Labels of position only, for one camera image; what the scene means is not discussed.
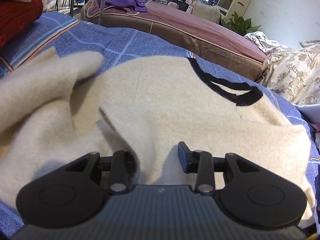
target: purple towel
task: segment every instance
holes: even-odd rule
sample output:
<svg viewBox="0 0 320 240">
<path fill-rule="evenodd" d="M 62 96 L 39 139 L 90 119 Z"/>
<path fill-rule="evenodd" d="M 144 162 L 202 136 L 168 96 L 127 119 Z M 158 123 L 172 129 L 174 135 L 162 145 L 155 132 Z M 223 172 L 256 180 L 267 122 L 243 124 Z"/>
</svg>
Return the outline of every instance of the purple towel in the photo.
<svg viewBox="0 0 320 240">
<path fill-rule="evenodd" d="M 106 0 L 104 7 L 132 8 L 136 12 L 147 12 L 147 8 L 144 5 L 147 1 L 148 0 Z M 100 7 L 101 0 L 97 0 L 97 4 Z"/>
</svg>

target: green plant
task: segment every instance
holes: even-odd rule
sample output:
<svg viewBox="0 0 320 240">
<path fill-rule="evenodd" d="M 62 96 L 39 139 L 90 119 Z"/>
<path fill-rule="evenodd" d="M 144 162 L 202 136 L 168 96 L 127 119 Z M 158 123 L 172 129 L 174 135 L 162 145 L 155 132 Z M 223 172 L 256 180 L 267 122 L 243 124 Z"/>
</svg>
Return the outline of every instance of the green plant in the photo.
<svg viewBox="0 0 320 240">
<path fill-rule="evenodd" d="M 236 12 L 234 12 L 232 16 L 233 18 L 231 18 L 228 23 L 221 19 L 222 26 L 241 36 L 245 36 L 247 33 L 256 32 L 261 27 L 261 25 L 252 27 L 251 19 L 244 20 L 243 17 L 239 16 Z"/>
</svg>

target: white wall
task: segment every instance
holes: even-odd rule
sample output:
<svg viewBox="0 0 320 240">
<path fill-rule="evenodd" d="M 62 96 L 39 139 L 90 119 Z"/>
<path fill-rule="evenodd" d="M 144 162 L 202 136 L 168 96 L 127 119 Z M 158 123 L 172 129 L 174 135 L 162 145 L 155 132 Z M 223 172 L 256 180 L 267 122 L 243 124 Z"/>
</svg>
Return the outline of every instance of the white wall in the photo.
<svg viewBox="0 0 320 240">
<path fill-rule="evenodd" d="M 252 0 L 244 18 L 293 49 L 301 48 L 299 41 L 320 39 L 320 0 Z"/>
</svg>

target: striped fabric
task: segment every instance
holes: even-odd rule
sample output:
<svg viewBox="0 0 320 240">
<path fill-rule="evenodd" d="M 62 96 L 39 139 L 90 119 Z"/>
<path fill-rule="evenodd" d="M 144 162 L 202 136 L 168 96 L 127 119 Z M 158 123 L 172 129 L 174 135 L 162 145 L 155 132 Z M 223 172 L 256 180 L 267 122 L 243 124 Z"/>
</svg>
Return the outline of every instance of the striped fabric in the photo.
<svg viewBox="0 0 320 240">
<path fill-rule="evenodd" d="M 217 78 L 224 78 L 232 82 L 247 82 L 250 85 L 258 86 L 292 124 L 302 124 L 306 128 L 311 141 L 310 160 L 306 176 L 314 192 L 317 192 L 316 198 L 319 200 L 318 163 L 320 163 L 320 156 L 310 134 L 308 123 L 294 106 L 267 88 L 226 68 L 207 62 L 193 53 L 154 35 L 129 28 L 104 28 L 57 12 L 44 13 L 40 19 L 29 25 L 21 36 L 8 42 L 0 50 L 0 78 L 51 46 L 56 48 L 59 56 L 83 50 L 100 52 L 105 59 L 96 75 L 136 57 L 168 55 L 195 57 L 204 71 Z M 317 229 L 320 232 L 317 208 L 315 210 Z M 23 223 L 15 211 L 0 202 L 0 230 L 7 236 L 11 236 L 22 226 Z"/>
</svg>

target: black neckline trim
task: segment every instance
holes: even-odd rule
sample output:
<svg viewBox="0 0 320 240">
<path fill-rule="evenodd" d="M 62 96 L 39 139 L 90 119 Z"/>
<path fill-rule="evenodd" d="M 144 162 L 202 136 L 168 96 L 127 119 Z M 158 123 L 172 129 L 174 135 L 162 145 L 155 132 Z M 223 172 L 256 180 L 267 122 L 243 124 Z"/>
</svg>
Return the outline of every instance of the black neckline trim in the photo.
<svg viewBox="0 0 320 240">
<path fill-rule="evenodd" d="M 204 82 L 209 88 L 218 93 L 223 98 L 233 102 L 236 106 L 250 106 L 262 98 L 263 93 L 254 86 L 250 86 L 248 83 L 233 83 L 225 79 L 216 78 L 209 73 L 204 72 L 195 58 L 188 58 L 193 70 L 197 74 L 197 76 Z M 237 96 L 236 94 L 231 94 L 223 90 L 218 85 L 213 84 L 217 83 L 222 86 L 228 87 L 233 90 L 248 90 L 249 92 Z"/>
</svg>

